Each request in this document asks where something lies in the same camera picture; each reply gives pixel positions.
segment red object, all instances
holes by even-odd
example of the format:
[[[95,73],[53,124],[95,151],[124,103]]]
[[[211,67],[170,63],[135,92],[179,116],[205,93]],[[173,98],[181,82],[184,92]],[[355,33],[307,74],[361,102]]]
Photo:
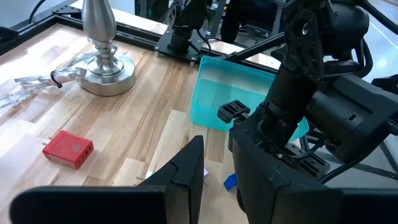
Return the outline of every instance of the red object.
[[[47,159],[79,169],[94,149],[93,142],[66,131],[60,131],[43,149]]]

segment wood grain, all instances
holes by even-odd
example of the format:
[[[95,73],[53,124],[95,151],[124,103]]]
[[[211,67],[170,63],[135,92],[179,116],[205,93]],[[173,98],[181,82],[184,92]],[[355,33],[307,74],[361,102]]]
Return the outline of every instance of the wood grain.
[[[157,33],[165,25],[114,10],[116,19]],[[136,185],[159,170],[195,135],[205,140],[204,186],[200,223],[247,223],[233,193],[222,183],[234,172],[227,135],[190,121],[197,67],[172,58],[154,57],[144,49],[114,42],[136,64],[136,84],[119,96],[101,97],[76,83],[47,88],[15,108],[0,109],[0,223],[8,223],[11,200],[42,185]],[[215,50],[241,50],[212,42]],[[0,57],[0,94],[20,89],[15,77],[25,77],[65,65],[93,47],[80,30],[56,24]],[[277,68],[265,55],[253,62]],[[95,150],[79,170],[47,160],[41,153],[48,137],[66,130],[94,142]]]

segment bracket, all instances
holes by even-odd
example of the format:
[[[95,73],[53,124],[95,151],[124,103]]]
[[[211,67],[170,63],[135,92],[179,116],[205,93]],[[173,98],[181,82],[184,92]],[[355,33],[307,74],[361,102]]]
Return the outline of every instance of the bracket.
[[[155,52],[160,54],[164,54],[173,58],[178,58],[184,61],[193,62],[195,63],[197,60],[200,59],[200,54],[196,52],[191,46],[189,46],[188,51],[186,52],[176,52],[169,47],[171,38],[172,38],[172,28],[168,27],[167,30],[164,32],[162,37],[159,39],[158,43],[155,46]],[[202,36],[206,36],[206,30],[200,29],[200,34]],[[192,32],[192,37],[189,41],[197,48],[201,49],[203,45],[203,40],[196,32]]]
[[[52,13],[57,14],[57,15],[81,14],[81,9],[65,5],[65,6],[54,9],[52,11]]]

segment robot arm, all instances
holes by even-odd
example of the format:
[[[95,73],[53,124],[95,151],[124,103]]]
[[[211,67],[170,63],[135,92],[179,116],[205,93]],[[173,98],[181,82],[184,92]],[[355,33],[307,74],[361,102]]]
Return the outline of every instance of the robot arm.
[[[284,35],[226,58],[245,59],[282,38],[286,43],[272,54],[282,63],[255,112],[248,116],[249,108],[235,101],[218,112],[223,121],[234,119],[229,149],[238,201],[250,223],[380,222],[376,214],[397,221],[383,210],[398,202],[397,191],[324,186],[373,152],[398,121],[398,96],[361,79],[373,65],[363,39],[369,27],[365,10],[398,34],[397,25],[366,1],[292,0],[282,14]],[[353,49],[357,62],[350,57]],[[326,55],[337,60],[324,62]],[[228,107],[239,109],[231,114]],[[303,116],[325,136],[308,152],[288,144]],[[328,174],[330,166],[313,153],[323,143],[344,163]]]
[[[207,15],[206,1],[175,0],[167,19],[173,29],[170,48],[178,52],[187,51],[192,31],[199,30]]]

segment blue container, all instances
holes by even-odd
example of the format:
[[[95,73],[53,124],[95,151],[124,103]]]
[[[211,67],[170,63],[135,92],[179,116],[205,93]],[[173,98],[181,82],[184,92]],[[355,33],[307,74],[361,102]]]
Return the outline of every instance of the blue container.
[[[274,77],[271,73],[236,63],[203,57],[192,97],[192,122],[207,128],[229,131],[233,124],[226,124],[217,117],[218,108],[233,100],[239,100],[253,112],[265,99]],[[308,123],[303,118],[290,142],[302,137],[307,131]]]

